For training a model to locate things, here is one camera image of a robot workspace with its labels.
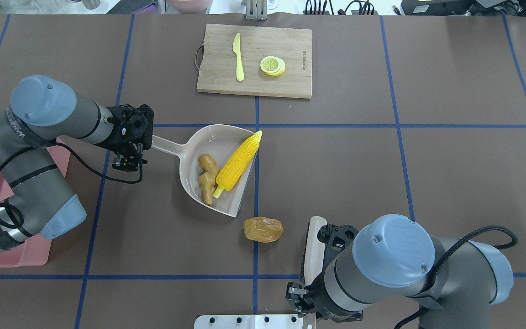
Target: gray robot arm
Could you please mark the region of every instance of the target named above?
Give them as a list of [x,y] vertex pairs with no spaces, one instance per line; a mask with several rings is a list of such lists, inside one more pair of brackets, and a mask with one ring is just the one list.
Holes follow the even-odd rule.
[[0,205],[0,252],[41,233],[53,239],[84,221],[86,212],[50,154],[66,135],[112,150],[113,167],[135,171],[151,146],[148,106],[105,108],[44,75],[23,79],[0,113],[0,170],[14,192]]
[[363,310],[392,295],[414,299],[420,329],[490,328],[490,305],[509,296],[513,270],[493,246],[470,241],[486,227],[455,240],[428,235],[402,215],[386,215],[359,233],[350,225],[326,225],[316,236],[325,245],[324,266],[311,285],[288,284],[291,308],[304,316],[358,321]]

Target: cutting board handle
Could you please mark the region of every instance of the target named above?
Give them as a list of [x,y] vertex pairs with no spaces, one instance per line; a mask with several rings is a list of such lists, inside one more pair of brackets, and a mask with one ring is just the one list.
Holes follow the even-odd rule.
[[196,66],[196,69],[198,70],[198,72],[200,72],[200,65],[198,65],[198,53],[200,53],[201,49],[202,49],[202,58],[200,58],[200,64],[202,64],[202,59],[204,58],[204,41],[202,41],[202,44],[196,50],[196,56],[194,56],[194,66]]

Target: black device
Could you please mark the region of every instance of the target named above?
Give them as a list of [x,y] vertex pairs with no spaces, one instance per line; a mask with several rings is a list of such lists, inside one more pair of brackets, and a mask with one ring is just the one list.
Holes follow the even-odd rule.
[[463,15],[476,0],[402,0],[405,15],[449,16]]

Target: black bracket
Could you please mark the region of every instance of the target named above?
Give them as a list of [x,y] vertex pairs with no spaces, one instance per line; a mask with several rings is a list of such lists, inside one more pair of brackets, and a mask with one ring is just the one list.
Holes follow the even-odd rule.
[[[326,244],[326,247],[324,248],[322,273],[324,273],[326,267],[328,267],[332,260],[334,260],[342,250],[352,244],[357,234],[358,230],[352,225],[336,226],[329,223],[320,228],[316,238],[320,242]],[[303,282],[303,262],[301,266],[300,282]],[[298,317],[304,317],[306,314],[316,313],[317,320],[327,320],[317,311],[317,308],[313,303],[313,298],[309,295],[310,288],[313,288],[313,285],[317,285],[317,281],[318,277],[316,277],[310,286],[305,287],[302,287],[299,283],[288,283],[285,298],[290,308],[295,312],[298,312]],[[337,322],[361,321],[362,319],[363,313],[358,312],[346,319],[338,320]]]
[[138,171],[139,163],[147,163],[143,160],[143,151],[152,147],[152,108],[146,104],[138,108],[127,104],[111,106],[107,110],[113,115],[107,119],[113,124],[113,130],[107,139],[96,145],[117,155],[113,169]]

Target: metal clamp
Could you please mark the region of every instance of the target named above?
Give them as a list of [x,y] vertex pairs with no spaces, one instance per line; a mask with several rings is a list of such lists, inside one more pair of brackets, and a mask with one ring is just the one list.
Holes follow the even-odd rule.
[[247,21],[267,21],[267,0],[242,0],[247,6]]

